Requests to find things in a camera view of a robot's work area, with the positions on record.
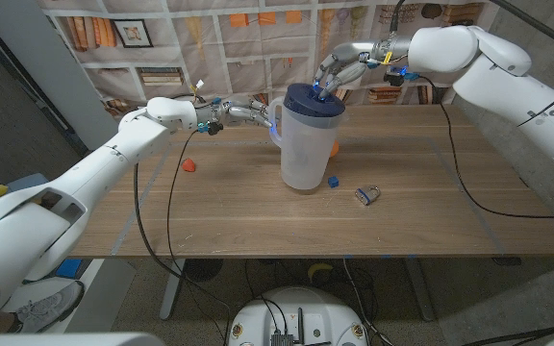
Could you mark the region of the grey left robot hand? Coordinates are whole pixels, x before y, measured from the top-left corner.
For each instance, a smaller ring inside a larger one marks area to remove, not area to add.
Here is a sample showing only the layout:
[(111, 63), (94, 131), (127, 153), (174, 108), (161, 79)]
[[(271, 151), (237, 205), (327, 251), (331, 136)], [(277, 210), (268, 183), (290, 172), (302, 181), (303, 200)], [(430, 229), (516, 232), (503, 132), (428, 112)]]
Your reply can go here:
[(197, 131), (216, 135), (225, 127), (250, 123), (270, 129), (274, 123), (268, 119), (267, 105), (257, 100), (237, 97), (216, 98), (195, 108)]

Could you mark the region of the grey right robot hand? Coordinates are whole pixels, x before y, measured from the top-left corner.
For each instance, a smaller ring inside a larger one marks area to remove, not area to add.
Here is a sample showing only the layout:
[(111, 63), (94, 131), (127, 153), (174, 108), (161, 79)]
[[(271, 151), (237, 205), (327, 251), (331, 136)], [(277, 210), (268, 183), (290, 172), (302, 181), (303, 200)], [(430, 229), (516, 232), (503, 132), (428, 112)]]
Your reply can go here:
[(412, 37), (395, 36), (383, 40), (359, 40), (339, 44), (320, 63), (313, 78), (316, 98), (324, 101), (330, 94), (359, 79), (368, 69), (404, 60)]

